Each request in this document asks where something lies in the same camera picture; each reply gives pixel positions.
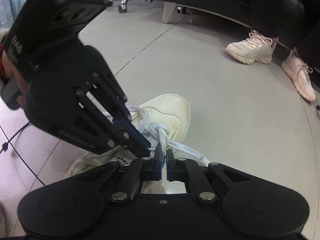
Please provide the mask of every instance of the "sneaker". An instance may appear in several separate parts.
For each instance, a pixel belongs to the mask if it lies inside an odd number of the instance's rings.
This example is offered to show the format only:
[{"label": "sneaker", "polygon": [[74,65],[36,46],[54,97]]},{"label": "sneaker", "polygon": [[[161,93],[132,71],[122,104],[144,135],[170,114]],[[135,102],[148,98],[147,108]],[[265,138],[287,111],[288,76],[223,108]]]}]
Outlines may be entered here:
[{"label": "sneaker", "polygon": [[255,61],[269,64],[275,47],[276,43],[274,44],[271,38],[267,38],[257,31],[252,31],[249,33],[249,38],[230,43],[226,47],[226,52],[245,64],[252,64]]},{"label": "sneaker", "polygon": [[7,236],[7,222],[3,207],[0,205],[0,238]]},{"label": "sneaker", "polygon": [[[128,106],[132,116],[132,124],[151,143],[151,148],[161,145],[165,153],[168,147],[173,152],[176,149],[193,155],[200,163],[208,166],[209,161],[199,152],[181,144],[187,134],[191,109],[189,103],[182,97],[174,94],[161,95],[153,98],[141,106]],[[130,151],[117,146],[111,151],[97,155],[88,152],[78,159],[65,175],[65,179],[108,162],[117,161],[122,166],[128,165],[136,159]]]},{"label": "sneaker", "polygon": [[312,73],[313,70],[295,55],[293,49],[284,62],[281,63],[281,67],[292,79],[296,90],[305,100],[309,102],[316,100],[316,93],[312,88],[309,78],[309,73]]}]

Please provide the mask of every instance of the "gray tile floor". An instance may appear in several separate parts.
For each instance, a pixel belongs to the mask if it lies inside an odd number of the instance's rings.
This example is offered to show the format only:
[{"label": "gray tile floor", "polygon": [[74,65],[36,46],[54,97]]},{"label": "gray tile floor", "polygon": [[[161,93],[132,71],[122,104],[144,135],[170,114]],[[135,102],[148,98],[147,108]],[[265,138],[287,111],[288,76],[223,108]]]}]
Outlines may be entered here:
[{"label": "gray tile floor", "polygon": [[[105,57],[130,104],[165,93],[188,100],[192,118],[184,144],[210,161],[301,193],[310,206],[303,234],[320,239],[316,103],[300,98],[280,68],[279,58],[274,57],[270,65],[243,65],[224,52],[228,43],[247,36],[246,28],[203,14],[192,17],[190,24],[190,16],[177,13],[165,25],[162,10],[163,2],[132,0],[128,12],[119,14],[116,3],[90,23],[80,38]],[[27,122],[22,111],[10,111],[3,103],[0,111],[0,125],[7,136]],[[14,145],[45,184],[62,179],[84,154],[34,127],[22,132]],[[8,216],[9,232],[21,235],[17,204],[41,184],[11,148],[0,155],[0,172],[0,203]]]}]

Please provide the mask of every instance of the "white sofa leg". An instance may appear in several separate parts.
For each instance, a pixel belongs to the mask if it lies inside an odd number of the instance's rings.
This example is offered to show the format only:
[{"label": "white sofa leg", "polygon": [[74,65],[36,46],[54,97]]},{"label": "white sofa leg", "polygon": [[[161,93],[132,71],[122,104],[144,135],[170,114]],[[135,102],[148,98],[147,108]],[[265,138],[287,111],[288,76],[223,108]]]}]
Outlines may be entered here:
[{"label": "white sofa leg", "polygon": [[174,9],[176,8],[175,2],[164,2],[164,9],[162,15],[162,23],[168,23],[170,16],[172,15]]}]

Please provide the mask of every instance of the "black pants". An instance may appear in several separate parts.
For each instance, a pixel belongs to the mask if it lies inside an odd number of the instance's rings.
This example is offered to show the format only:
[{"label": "black pants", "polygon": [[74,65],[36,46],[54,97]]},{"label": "black pants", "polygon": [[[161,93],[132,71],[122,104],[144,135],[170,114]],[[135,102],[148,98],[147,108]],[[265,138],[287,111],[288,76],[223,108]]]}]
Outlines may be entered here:
[{"label": "black pants", "polygon": [[[278,37],[278,15],[282,0],[250,0],[251,28],[260,34]],[[302,42],[296,46],[300,58],[309,66],[320,65],[320,20]]]}]

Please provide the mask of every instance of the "chair wheel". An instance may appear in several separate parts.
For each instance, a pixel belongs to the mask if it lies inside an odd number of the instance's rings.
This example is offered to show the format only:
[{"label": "chair wheel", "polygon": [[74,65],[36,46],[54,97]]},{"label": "chair wheel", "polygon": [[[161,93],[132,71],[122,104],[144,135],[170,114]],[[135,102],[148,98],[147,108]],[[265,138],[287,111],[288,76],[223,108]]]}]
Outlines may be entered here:
[{"label": "chair wheel", "polygon": [[128,7],[126,4],[121,4],[121,5],[118,5],[118,11],[119,13],[125,13],[127,12],[128,10]]},{"label": "chair wheel", "polygon": [[110,7],[110,6],[113,5],[113,3],[114,3],[113,0],[108,0],[108,1],[106,1],[104,4],[105,4],[107,7]]},{"label": "chair wheel", "polygon": [[186,14],[187,13],[187,8],[184,6],[178,6],[177,7],[178,13]]}]

